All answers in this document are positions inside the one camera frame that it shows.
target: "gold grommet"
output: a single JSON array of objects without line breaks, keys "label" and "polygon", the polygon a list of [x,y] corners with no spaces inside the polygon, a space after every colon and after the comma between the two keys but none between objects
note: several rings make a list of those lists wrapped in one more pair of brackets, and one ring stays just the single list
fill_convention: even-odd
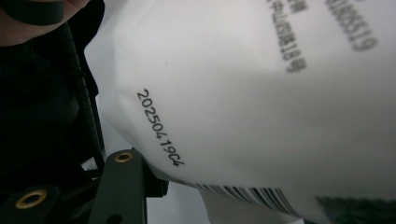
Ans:
[{"label": "gold grommet", "polygon": [[132,157],[133,157],[132,153],[124,152],[124,153],[121,153],[120,155],[118,155],[115,160],[117,162],[126,162],[126,161],[130,161],[132,159]]},{"label": "gold grommet", "polygon": [[34,207],[44,201],[47,198],[47,192],[43,189],[33,190],[23,195],[15,204],[18,209],[27,209]]}]

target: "barcode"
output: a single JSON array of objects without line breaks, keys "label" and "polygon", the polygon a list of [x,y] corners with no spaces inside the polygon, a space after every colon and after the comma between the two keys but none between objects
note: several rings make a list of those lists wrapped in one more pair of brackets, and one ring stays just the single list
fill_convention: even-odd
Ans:
[{"label": "barcode", "polygon": [[269,188],[242,188],[215,186],[205,184],[192,184],[190,182],[177,181],[181,184],[188,185],[197,189],[205,189],[222,194],[239,201],[253,203],[261,206],[267,206],[273,210],[299,216],[289,204],[281,189]]}]

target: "brass ring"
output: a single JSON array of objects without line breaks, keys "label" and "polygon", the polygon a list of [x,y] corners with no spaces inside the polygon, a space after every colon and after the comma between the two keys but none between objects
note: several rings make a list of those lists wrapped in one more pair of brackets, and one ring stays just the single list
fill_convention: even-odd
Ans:
[{"label": "brass ring", "polygon": [[132,159],[132,157],[133,157],[132,153],[124,152],[124,153],[121,153],[120,155],[118,155],[115,160],[117,162],[126,162],[126,161],[130,161]]},{"label": "brass ring", "polygon": [[34,207],[44,201],[47,198],[47,192],[43,189],[33,190],[23,195],[15,204],[18,209],[27,209]]}]

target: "white plastic bag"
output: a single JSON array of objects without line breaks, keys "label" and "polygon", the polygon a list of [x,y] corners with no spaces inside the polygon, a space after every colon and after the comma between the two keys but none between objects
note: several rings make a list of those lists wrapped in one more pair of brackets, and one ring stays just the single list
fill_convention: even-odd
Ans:
[{"label": "white plastic bag", "polygon": [[101,113],[158,177],[329,223],[395,206],[395,9],[106,1],[86,56]]}]

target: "skin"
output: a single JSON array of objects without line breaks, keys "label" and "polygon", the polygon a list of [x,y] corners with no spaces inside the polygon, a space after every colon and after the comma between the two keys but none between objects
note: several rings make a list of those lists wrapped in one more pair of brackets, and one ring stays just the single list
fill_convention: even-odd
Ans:
[{"label": "skin", "polygon": [[[53,0],[36,0],[49,2]],[[0,47],[22,44],[40,35],[47,34],[65,21],[72,18],[80,9],[84,8],[90,0],[64,0],[64,19],[53,25],[36,26],[16,21],[8,16],[0,4]]]}]

